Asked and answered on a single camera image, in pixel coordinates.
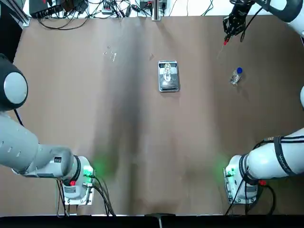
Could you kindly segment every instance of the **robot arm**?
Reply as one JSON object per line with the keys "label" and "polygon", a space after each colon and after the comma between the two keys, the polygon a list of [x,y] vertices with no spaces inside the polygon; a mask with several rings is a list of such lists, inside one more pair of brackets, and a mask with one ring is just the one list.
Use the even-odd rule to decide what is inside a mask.
{"label": "robot arm", "polygon": [[304,38],[303,0],[230,0],[230,2],[234,4],[232,12],[223,18],[225,44],[232,36],[246,30],[247,14],[255,3],[286,22]]}
{"label": "robot arm", "polygon": [[[304,107],[304,87],[300,99]],[[303,143],[304,128],[288,136],[264,139],[250,153],[233,156],[224,168],[229,202],[245,204],[247,200],[247,203],[253,203],[257,197],[259,180],[304,173]]]}
{"label": "robot arm", "polygon": [[60,179],[68,204],[87,204],[94,189],[88,185],[94,170],[85,157],[74,155],[67,147],[45,145],[35,134],[12,120],[5,111],[22,106],[28,96],[23,74],[0,54],[0,165],[24,177]]}

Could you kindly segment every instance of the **red button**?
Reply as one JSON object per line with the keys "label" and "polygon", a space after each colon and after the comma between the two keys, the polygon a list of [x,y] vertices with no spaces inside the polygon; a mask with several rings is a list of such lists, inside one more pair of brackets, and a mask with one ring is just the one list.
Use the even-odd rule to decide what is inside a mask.
{"label": "red button", "polygon": [[266,181],[265,180],[259,180],[258,181],[260,185],[265,186],[266,185]]}

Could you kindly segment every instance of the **power strip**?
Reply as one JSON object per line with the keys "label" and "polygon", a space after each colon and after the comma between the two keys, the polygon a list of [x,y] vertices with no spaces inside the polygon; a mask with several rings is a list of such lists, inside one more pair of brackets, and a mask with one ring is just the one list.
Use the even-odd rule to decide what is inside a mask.
{"label": "power strip", "polygon": [[101,9],[101,13],[105,15],[112,15],[114,13],[114,10],[110,4],[107,2],[104,3],[104,6]]}

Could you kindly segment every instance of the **brown table surface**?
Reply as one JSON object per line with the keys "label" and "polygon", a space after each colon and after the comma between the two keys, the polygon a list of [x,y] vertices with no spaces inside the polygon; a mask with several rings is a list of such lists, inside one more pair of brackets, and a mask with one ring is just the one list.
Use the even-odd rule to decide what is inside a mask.
{"label": "brown table surface", "polygon": [[[219,54],[224,36],[222,17],[90,19],[70,31],[32,20],[15,58],[29,86],[20,108],[24,125],[40,143],[88,157],[106,179],[117,214],[225,213],[222,168],[230,158],[304,126],[304,48],[271,16],[257,17],[243,43],[233,38]],[[159,60],[178,61],[180,92],[158,91]],[[233,87],[237,67],[244,79]],[[56,213],[54,180],[0,170],[1,214]],[[270,183],[275,213],[304,213],[302,177]],[[252,213],[270,206],[265,191]],[[78,208],[103,212],[97,194],[93,206]]]}

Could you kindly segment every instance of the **plastic bottle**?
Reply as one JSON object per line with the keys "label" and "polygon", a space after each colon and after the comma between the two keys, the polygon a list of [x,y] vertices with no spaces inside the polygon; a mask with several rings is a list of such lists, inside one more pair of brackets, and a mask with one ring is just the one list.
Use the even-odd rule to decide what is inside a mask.
{"label": "plastic bottle", "polygon": [[242,77],[242,73],[243,73],[243,69],[240,67],[238,67],[235,71],[233,71],[232,77],[230,79],[230,83],[236,86]]}

